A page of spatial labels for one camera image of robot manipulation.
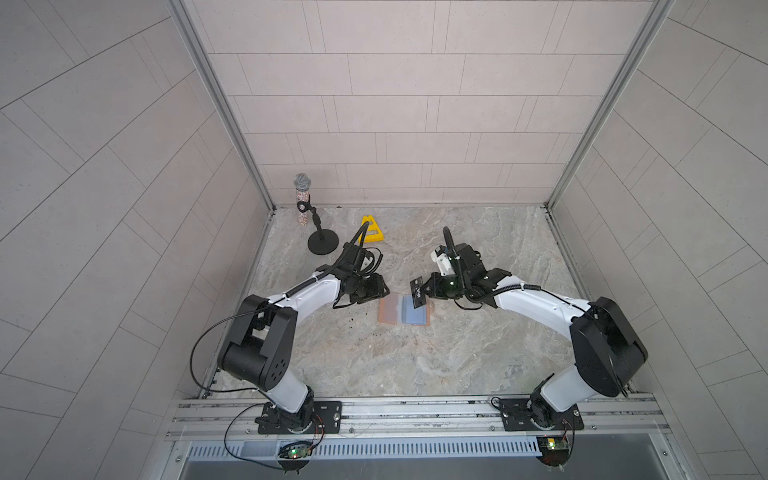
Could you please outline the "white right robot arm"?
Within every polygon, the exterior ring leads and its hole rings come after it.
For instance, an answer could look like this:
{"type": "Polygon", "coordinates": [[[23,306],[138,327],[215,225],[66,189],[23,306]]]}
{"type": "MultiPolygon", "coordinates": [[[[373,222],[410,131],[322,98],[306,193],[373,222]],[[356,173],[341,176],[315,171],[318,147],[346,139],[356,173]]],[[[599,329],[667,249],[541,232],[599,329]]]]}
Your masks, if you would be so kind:
{"type": "Polygon", "coordinates": [[[648,351],[613,300],[573,299],[523,281],[507,270],[488,270],[479,251],[455,244],[443,229],[445,243],[431,253],[438,270],[427,281],[410,282],[413,307],[429,298],[465,299],[521,314],[561,334],[572,344],[574,364],[542,381],[530,394],[526,411],[539,429],[552,429],[577,403],[595,395],[627,396],[627,384],[648,360],[648,351]]]}

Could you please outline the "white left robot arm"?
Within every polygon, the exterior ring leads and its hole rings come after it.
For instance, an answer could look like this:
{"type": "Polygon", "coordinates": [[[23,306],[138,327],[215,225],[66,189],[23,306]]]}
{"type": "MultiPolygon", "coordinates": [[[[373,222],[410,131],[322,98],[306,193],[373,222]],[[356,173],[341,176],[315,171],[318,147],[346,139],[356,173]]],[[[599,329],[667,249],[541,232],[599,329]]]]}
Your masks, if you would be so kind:
{"type": "Polygon", "coordinates": [[[365,221],[333,264],[287,292],[246,297],[218,353],[218,368],[255,386],[273,405],[269,418],[291,431],[305,431],[314,417],[313,391],[289,369],[298,323],[327,304],[342,309],[345,296],[353,306],[389,294],[378,273],[383,255],[364,245],[368,228],[365,221]]]}

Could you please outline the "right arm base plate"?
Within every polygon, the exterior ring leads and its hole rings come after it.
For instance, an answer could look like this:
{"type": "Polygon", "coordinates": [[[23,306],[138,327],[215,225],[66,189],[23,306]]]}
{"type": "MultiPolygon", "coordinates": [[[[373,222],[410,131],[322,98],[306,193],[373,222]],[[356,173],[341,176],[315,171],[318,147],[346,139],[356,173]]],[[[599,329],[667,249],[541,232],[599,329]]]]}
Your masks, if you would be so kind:
{"type": "Polygon", "coordinates": [[[558,412],[544,400],[523,397],[493,397],[491,405],[500,413],[506,432],[584,429],[583,418],[577,412],[576,405],[558,412]]]}

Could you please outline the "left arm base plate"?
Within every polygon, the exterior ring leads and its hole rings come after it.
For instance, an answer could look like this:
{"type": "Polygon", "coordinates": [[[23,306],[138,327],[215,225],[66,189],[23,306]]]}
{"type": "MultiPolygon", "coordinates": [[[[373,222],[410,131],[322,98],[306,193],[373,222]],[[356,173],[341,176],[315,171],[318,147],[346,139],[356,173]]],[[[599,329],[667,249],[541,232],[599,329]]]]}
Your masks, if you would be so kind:
{"type": "Polygon", "coordinates": [[[309,400],[298,412],[290,413],[268,404],[255,419],[260,435],[287,435],[326,433],[340,431],[343,403],[341,401],[309,400]]]}

